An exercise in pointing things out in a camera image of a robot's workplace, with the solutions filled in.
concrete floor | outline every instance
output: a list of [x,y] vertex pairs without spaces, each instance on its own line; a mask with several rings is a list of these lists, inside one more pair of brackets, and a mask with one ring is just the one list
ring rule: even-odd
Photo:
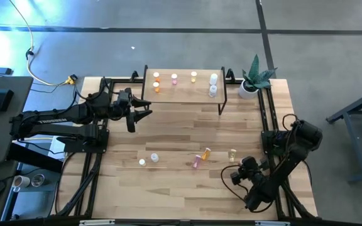
[[[96,28],[260,29],[255,0],[22,0],[15,1],[30,25]],[[268,29],[362,30],[362,0],[262,0]],[[0,0],[0,25],[23,24]],[[237,76],[258,54],[266,68],[260,34],[49,33],[37,32],[33,72],[57,83],[68,75],[130,76],[144,64],[158,68],[232,68]],[[286,78],[296,114],[324,131],[321,147],[309,156],[319,216],[362,223],[362,182],[343,122],[324,120],[362,96],[362,35],[270,35],[277,78]],[[27,32],[0,31],[0,67],[27,75]],[[33,86],[33,89],[51,90]],[[52,94],[31,92],[26,110],[66,108],[72,88]]]

yellow cable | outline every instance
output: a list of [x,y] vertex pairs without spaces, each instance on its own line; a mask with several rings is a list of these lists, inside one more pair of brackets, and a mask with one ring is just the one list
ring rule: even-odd
[[[25,19],[25,17],[22,15],[22,13],[18,10],[18,8],[15,6],[15,4],[13,4],[12,0],[9,0],[9,1],[10,1],[11,4],[13,5],[13,7],[15,7],[15,9],[17,10],[17,12],[20,14],[20,16],[22,17],[22,19],[25,21],[26,26],[27,26],[28,29],[29,29],[30,37],[31,37],[31,46],[30,46],[30,50],[29,50],[29,51],[33,52],[34,38],[33,38],[33,33],[32,33],[31,30],[30,30],[30,26],[29,26],[27,20]],[[30,57],[31,57],[31,55],[28,55],[28,59],[27,59],[27,69],[28,69],[29,74],[30,74],[34,79],[36,79],[37,81],[39,81],[39,82],[41,82],[41,83],[43,83],[43,84],[45,84],[45,85],[50,85],[50,86],[59,86],[59,85],[65,85],[65,84],[67,84],[66,81],[65,81],[65,82],[61,82],[60,84],[52,84],[52,83],[48,83],[48,82],[46,82],[46,81],[38,78],[38,77],[37,77],[33,72],[31,72],[31,70],[30,70]]]

white bottle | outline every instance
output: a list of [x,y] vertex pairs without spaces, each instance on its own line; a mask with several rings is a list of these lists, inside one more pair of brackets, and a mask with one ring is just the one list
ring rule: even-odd
[[210,85],[216,85],[216,84],[217,84],[217,74],[213,73],[213,74],[211,75],[211,79],[210,79],[210,81],[209,81],[209,84],[210,84]]
[[211,85],[209,88],[209,96],[215,97],[217,93],[217,87],[215,85]]
[[154,163],[158,162],[158,155],[156,153],[151,154],[150,158]]

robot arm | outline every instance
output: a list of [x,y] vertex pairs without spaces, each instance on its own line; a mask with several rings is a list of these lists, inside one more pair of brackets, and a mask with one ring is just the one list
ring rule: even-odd
[[251,190],[244,197],[246,208],[255,211],[261,202],[272,202],[276,199],[279,186],[282,186],[286,194],[292,198],[301,216],[311,217],[311,214],[303,209],[297,197],[285,184],[285,180],[294,168],[306,159],[310,151],[319,147],[322,131],[308,122],[296,121],[291,131],[277,131],[263,136],[262,139],[264,147],[285,147],[285,154],[269,176],[263,175],[261,166],[258,166],[255,158],[251,156],[242,159],[238,172],[231,174],[234,185],[240,184],[243,179],[249,179],[253,183]]
[[[98,125],[93,120],[119,120],[126,117],[128,131],[135,132],[134,124],[152,113],[151,110],[131,111],[132,107],[146,107],[151,102],[137,99],[131,89],[126,88],[118,94],[117,101],[109,102],[109,94],[98,92],[86,99],[83,104],[73,105],[65,110],[28,111],[11,118],[10,134],[14,139],[23,139],[37,134],[67,136],[83,141],[99,139]],[[53,123],[73,122],[84,126],[63,126]]]

green leaves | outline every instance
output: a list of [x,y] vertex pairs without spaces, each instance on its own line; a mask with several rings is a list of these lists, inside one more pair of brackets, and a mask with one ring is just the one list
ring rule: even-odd
[[254,87],[258,88],[258,89],[262,89],[262,88],[268,88],[270,87],[270,83],[269,82],[261,82],[261,83],[256,83],[256,84],[253,84]]
[[255,55],[254,60],[251,64],[250,72],[248,72],[248,77],[252,79],[252,81],[256,81],[259,75],[259,58],[258,55]]
[[267,81],[269,80],[269,78],[275,73],[277,68],[273,69],[273,70],[265,70],[263,72],[261,72],[259,74],[259,76],[261,77],[261,81]]
[[243,70],[243,77],[246,80],[244,83],[245,89],[262,89],[270,87],[269,78],[275,74],[277,68],[273,70],[265,70],[259,74],[259,58],[255,55],[252,61],[250,72],[248,76],[246,71]]

